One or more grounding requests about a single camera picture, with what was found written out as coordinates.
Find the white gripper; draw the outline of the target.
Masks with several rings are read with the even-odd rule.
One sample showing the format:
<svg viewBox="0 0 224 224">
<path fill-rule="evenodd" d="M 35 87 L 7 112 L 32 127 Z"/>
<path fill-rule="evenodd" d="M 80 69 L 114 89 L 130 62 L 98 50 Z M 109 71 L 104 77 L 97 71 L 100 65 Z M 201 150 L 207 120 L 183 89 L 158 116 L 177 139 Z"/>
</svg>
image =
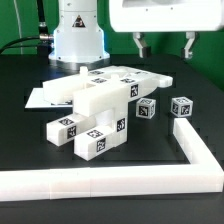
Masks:
<svg viewBox="0 0 224 224">
<path fill-rule="evenodd" d="M 109 16 L 116 32 L 134 32 L 133 40 L 141 58 L 151 47 L 140 32 L 186 32 L 181 50 L 185 60 L 193 57 L 199 33 L 224 27 L 224 0 L 109 0 Z"/>
</svg>

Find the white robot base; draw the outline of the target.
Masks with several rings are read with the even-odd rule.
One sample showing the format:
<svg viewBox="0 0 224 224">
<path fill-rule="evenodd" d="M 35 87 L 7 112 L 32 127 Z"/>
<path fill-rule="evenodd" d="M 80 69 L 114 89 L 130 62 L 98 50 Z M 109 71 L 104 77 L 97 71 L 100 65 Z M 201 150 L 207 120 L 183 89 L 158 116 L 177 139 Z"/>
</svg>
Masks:
<svg viewBox="0 0 224 224">
<path fill-rule="evenodd" d="M 107 66 L 110 55 L 105 51 L 104 31 L 97 21 L 97 0 L 58 0 L 59 24 L 54 30 L 53 66 L 78 71 Z"/>
</svg>

